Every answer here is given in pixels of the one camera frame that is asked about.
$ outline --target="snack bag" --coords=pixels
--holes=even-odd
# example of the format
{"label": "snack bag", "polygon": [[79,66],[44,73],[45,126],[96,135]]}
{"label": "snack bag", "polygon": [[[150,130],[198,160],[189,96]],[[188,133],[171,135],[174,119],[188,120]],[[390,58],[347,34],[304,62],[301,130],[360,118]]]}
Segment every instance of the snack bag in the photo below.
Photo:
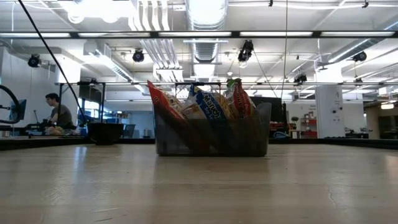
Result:
{"label": "snack bag", "polygon": [[243,119],[254,113],[254,103],[243,90],[241,79],[231,80],[227,84],[225,97],[235,118]]}
{"label": "snack bag", "polygon": [[151,81],[148,81],[148,88],[154,105],[164,107],[174,118],[184,119],[183,114],[181,114],[183,105],[175,96],[157,88]]}
{"label": "snack bag", "polygon": [[190,119],[234,118],[224,96],[219,93],[205,92],[193,85],[182,113]]}

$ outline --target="hanging wire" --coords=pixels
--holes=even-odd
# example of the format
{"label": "hanging wire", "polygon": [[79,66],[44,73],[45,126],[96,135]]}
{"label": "hanging wire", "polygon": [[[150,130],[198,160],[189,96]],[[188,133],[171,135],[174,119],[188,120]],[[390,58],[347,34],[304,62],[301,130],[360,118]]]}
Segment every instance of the hanging wire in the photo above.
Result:
{"label": "hanging wire", "polygon": [[287,13],[288,13],[287,4],[288,4],[288,1],[289,1],[289,0],[286,0],[285,60],[284,60],[284,73],[283,73],[284,79],[283,79],[283,81],[282,81],[282,91],[281,91],[281,93],[280,93],[280,98],[281,98],[281,99],[282,99],[282,97],[283,97],[283,95],[284,95],[284,85],[285,85],[285,79],[286,79],[285,73],[286,73],[286,56],[287,56],[287,19],[288,19],[288,17],[287,17]]}
{"label": "hanging wire", "polygon": [[[33,21],[32,16],[29,14],[29,11],[26,9],[26,7],[25,7],[24,3],[22,2],[22,0],[18,0],[18,2],[19,2],[19,4],[22,6],[22,8],[23,8],[23,10],[24,10],[24,12],[25,12],[25,14],[26,14],[26,16],[27,16],[28,19],[30,20],[30,23],[32,24],[33,28],[35,29],[37,35],[39,35],[39,37],[40,37],[41,41],[43,42],[45,48],[46,48],[47,51],[50,53],[50,55],[51,55],[51,57],[53,58],[54,62],[57,64],[57,66],[58,66],[58,68],[59,68],[59,70],[60,70],[60,72],[61,72],[63,78],[65,79],[65,82],[67,83],[67,85],[68,85],[70,91],[72,92],[73,97],[75,98],[75,101],[76,101],[77,107],[79,108],[80,113],[81,113],[81,114],[84,114],[82,108],[81,108],[80,105],[79,105],[79,100],[78,100],[78,98],[77,98],[77,96],[76,96],[76,93],[75,93],[75,91],[73,90],[72,85],[69,83],[68,78],[67,78],[67,76],[65,75],[65,72],[63,72],[63,69],[62,69],[62,67],[61,67],[61,65],[60,65],[60,63],[59,63],[59,61],[58,61],[57,58],[55,57],[54,53],[51,51],[51,49],[50,49],[49,45],[47,44],[47,42],[44,40],[42,33],[41,33],[41,32],[39,31],[39,29],[37,28],[36,23]],[[85,118],[84,116],[83,116],[83,124],[86,124],[86,118]]]}
{"label": "hanging wire", "polygon": [[271,85],[271,83],[269,83],[268,77],[267,77],[266,73],[264,72],[264,69],[262,69],[262,66],[261,66],[261,64],[260,64],[259,58],[257,57],[257,54],[256,54],[256,52],[254,51],[254,49],[253,49],[253,53],[254,53],[254,56],[256,56],[257,63],[259,64],[259,66],[260,66],[260,69],[261,69],[261,71],[262,71],[262,74],[263,74],[263,75],[264,75],[264,77],[266,78],[266,80],[267,80],[267,83],[268,83],[269,87],[271,87],[271,90],[272,90],[272,92],[275,94],[275,97],[276,97],[276,98],[278,98],[278,96],[276,95],[276,93],[275,93],[274,89],[272,88],[272,85]]}

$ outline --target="ceiling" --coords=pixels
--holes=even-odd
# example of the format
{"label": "ceiling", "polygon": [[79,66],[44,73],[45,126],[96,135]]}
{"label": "ceiling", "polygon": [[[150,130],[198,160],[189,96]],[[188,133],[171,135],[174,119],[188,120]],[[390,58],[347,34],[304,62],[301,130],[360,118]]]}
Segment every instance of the ceiling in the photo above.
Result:
{"label": "ceiling", "polygon": [[[114,1],[116,12],[122,16],[117,22],[108,24],[101,18],[86,18],[79,24],[72,24],[68,20],[67,11],[60,9],[59,2],[54,1],[24,1],[35,23],[41,31],[111,31],[131,30],[124,14],[129,13],[130,1]],[[398,3],[395,0],[372,0],[369,7],[325,9],[321,7],[330,6],[358,6],[364,4],[364,0],[290,0],[288,8],[285,0],[274,0],[274,5],[268,7],[269,1],[234,1],[229,0],[229,7],[226,16],[225,30],[378,30],[379,26],[386,21],[397,17]],[[187,30],[186,12],[183,0],[169,0],[169,25],[172,30]],[[27,16],[18,4],[13,1],[0,0],[0,32],[22,32],[33,31]],[[218,49],[217,62],[215,67],[214,81],[225,81],[227,72],[232,72],[232,77],[241,77],[244,82],[263,81],[266,75],[272,82],[281,82],[283,74],[287,78],[297,75],[295,69],[302,65],[309,81],[313,80],[315,73],[313,59],[319,53],[329,54],[355,41],[356,39],[320,39],[318,48],[317,39],[254,39],[253,55],[246,68],[240,68],[237,52],[244,43],[244,39],[229,39],[228,43],[221,44]],[[153,80],[153,61],[146,55],[141,63],[134,63],[132,54],[136,48],[142,48],[137,39],[101,39],[99,44],[107,44],[112,49],[113,60],[119,62],[128,70],[136,80]],[[77,49],[83,47],[84,40],[49,40],[49,45],[58,47],[73,54],[76,58],[84,61],[84,56]],[[14,40],[12,46],[16,49],[26,47],[43,47],[39,40]],[[189,80],[193,75],[192,57],[190,46],[184,44],[182,39],[174,40],[174,49],[178,61],[183,68],[183,77]],[[344,80],[352,81],[355,74],[362,75],[375,72],[389,65],[397,63],[398,39],[386,39],[376,44],[365,52],[368,59],[359,62],[354,67],[354,62],[345,61],[342,66]],[[103,65],[85,65],[82,77],[93,77],[106,80],[107,82],[119,81],[115,73]],[[396,76],[395,70],[375,75],[367,82],[379,82]],[[110,90],[124,91],[136,90],[134,87],[112,86]]]}

